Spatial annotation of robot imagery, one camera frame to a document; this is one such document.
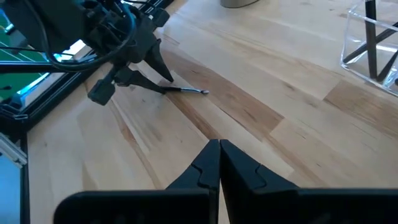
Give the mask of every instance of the black cable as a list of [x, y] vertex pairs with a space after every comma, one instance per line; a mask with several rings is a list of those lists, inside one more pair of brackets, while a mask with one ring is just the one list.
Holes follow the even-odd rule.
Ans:
[[47, 56], [47, 59], [50, 61], [50, 63], [61, 70], [65, 70], [68, 72], [79, 72], [79, 71], [84, 71], [84, 70], [89, 70], [89, 69], [93, 69], [96, 67], [101, 66], [102, 64], [110, 61], [112, 58], [114, 58], [118, 53], [120, 53], [120, 51], [125, 48], [128, 43], [130, 43], [130, 40], [135, 36], [136, 34], [136, 22], [135, 19], [133, 18], [132, 13], [130, 12], [130, 10], [126, 7], [123, 6], [122, 10], [123, 12], [126, 14], [126, 16], [129, 17], [129, 27], [131, 27], [126, 39], [121, 43], [121, 45], [119, 45], [118, 47], [116, 47], [114, 50], [112, 50], [110, 53], [106, 54], [103, 57], [100, 57], [94, 61], [90, 61], [90, 62], [85, 62], [85, 63], [79, 63], [78, 65], [76, 64], [67, 64], [67, 63], [63, 63], [63, 62], [59, 62], [53, 55], [52, 51], [51, 51], [51, 46], [49, 43], [49, 38], [47, 36], [47, 31], [45, 30], [45, 26], [43, 24], [43, 21], [41, 20], [39, 13], [36, 11], [36, 9], [34, 8], [34, 6], [32, 5], [32, 3], [30, 3], [29, 0], [24, 0], [26, 6], [29, 8], [29, 10], [31, 11], [31, 13], [33, 13], [39, 27], [40, 27], [40, 32], [42, 34], [42, 48], [44, 49], [44, 52]]
[[[45, 53], [43, 50], [27, 49], [27, 48], [23, 48], [23, 47], [3, 47], [3, 46], [0, 46], [0, 49], [4, 49], [4, 50], [20, 50], [20, 51], [31, 51], [31, 52]], [[56, 53], [56, 54], [75, 56], [75, 55], [73, 55], [73, 54], [68, 54], [68, 53]]]
[[129, 3], [145, 4], [147, 6], [153, 7], [154, 9], [157, 8], [157, 6], [155, 6], [154, 4], [152, 4], [150, 2], [146, 2], [146, 1], [135, 1], [135, 0], [123, 0], [123, 1], [129, 2]]

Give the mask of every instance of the wire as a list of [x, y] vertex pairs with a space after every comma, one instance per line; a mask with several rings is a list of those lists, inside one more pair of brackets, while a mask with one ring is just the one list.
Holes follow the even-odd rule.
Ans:
[[89, 70], [92, 68], [97, 68], [101, 66], [102, 64], [110, 61], [112, 58], [114, 58], [122, 49], [124, 49], [128, 43], [130, 43], [130, 40], [135, 36], [136, 34], [136, 22], [135, 19], [133, 18], [132, 13], [130, 10], [127, 8], [127, 6], [123, 5], [122, 10], [128, 16], [130, 24], [128, 27], [130, 27], [130, 31], [124, 39], [124, 41], [121, 43], [121, 45], [117, 46], [114, 50], [112, 50], [110, 53], [106, 54], [103, 57], [100, 57], [96, 60], [90, 61], [90, 62], [85, 62], [85, 63], [79, 63], [79, 64], [67, 64], [63, 62], [59, 62], [53, 55], [51, 51], [51, 46], [49, 43], [49, 38], [47, 36], [47, 31], [45, 30], [45, 26], [43, 24], [43, 21], [41, 20], [39, 13], [36, 11], [32, 3], [30, 3], [29, 0], [24, 0], [26, 6], [29, 8], [33, 16], [35, 17], [35, 20], [37, 21], [40, 32], [42, 34], [42, 48], [46, 54], [47, 59], [50, 61], [50, 63], [61, 70], [65, 70], [68, 72], [79, 72], [79, 71], [84, 71], [84, 70]]
[[137, 3], [137, 4], [145, 4], [147, 6], [153, 7], [154, 9], [157, 8], [154, 4], [146, 1], [135, 1], [135, 0], [123, 0], [124, 2], [129, 2], [129, 3]]
[[[10, 46], [8, 46], [7, 44], [5, 44], [5, 43], [3, 43], [3, 42], [1, 42], [0, 41], [0, 44], [3, 44], [7, 49], [8, 48], [14, 48], [14, 47], [10, 47]], [[44, 57], [43, 55], [42, 55], [42, 53], [43, 53], [43, 51], [40, 51], [40, 52], [37, 52], [40, 56], [42, 56], [42, 57]]]
[[[0, 46], [0, 51], [6, 53], [6, 54], [8, 54], [8, 55], [10, 55], [11, 57], [16, 58], [16, 59], [19, 60], [19, 61], [22, 61], [22, 59], [20, 59], [19, 57], [16, 57], [14, 54], [10, 54], [10, 53], [8, 53], [8, 52], [6, 52], [6, 51], [4, 50], [4, 49], [9, 48], [9, 47], [7, 46], [7, 44], [5, 44], [5, 43], [3, 43], [3, 42], [1, 42], [1, 41], [0, 41], [0, 44], [5, 45], [5, 47], [1, 47], [1, 46]], [[31, 62], [34, 62], [34, 60], [32, 60], [31, 58], [29, 58], [29, 57], [27, 57], [27, 56], [25, 56], [25, 55], [23, 55], [23, 54], [21, 54], [21, 53], [18, 53], [17, 55], [23, 56], [24, 58], [27, 58], [27, 59], [30, 60]]]
[[[31, 52], [40, 52], [40, 53], [44, 53], [43, 50], [27, 49], [27, 48], [23, 48], [23, 47], [1, 47], [1, 46], [0, 46], [0, 49], [5, 49], [5, 50], [20, 50], [20, 51], [31, 51]], [[75, 56], [74, 54], [68, 54], [68, 53], [56, 53], [56, 54]]]

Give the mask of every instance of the wooden table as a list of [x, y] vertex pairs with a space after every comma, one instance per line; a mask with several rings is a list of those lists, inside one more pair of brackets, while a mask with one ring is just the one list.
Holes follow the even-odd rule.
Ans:
[[163, 189], [213, 138], [302, 187], [398, 187], [398, 99], [339, 66], [351, 4], [175, 1], [157, 30], [165, 62], [174, 85], [210, 94], [131, 86], [100, 106], [86, 94], [102, 66], [28, 135], [32, 223], [82, 190]]

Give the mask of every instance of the wood grain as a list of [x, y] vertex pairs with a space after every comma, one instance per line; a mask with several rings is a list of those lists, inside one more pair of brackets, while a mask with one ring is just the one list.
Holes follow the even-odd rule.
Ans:
[[385, 134], [398, 137], [398, 106], [390, 101], [344, 80], [326, 96], [325, 101]]
[[99, 106], [86, 94], [104, 64], [29, 132], [32, 223], [82, 190], [164, 189], [213, 138], [302, 187], [397, 188], [398, 99], [339, 66], [351, 3], [176, 0], [155, 32], [175, 81], [130, 68], [210, 94], [117, 87]]

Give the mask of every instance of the clear acrylic box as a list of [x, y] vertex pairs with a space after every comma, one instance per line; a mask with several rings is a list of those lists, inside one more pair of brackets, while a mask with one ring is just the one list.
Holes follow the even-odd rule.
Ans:
[[[366, 16], [369, 1], [376, 6], [376, 20], [371, 19], [374, 14], [369, 14], [369, 5]], [[341, 53], [343, 68], [398, 96], [397, 51], [398, 0], [362, 0], [349, 10]]]

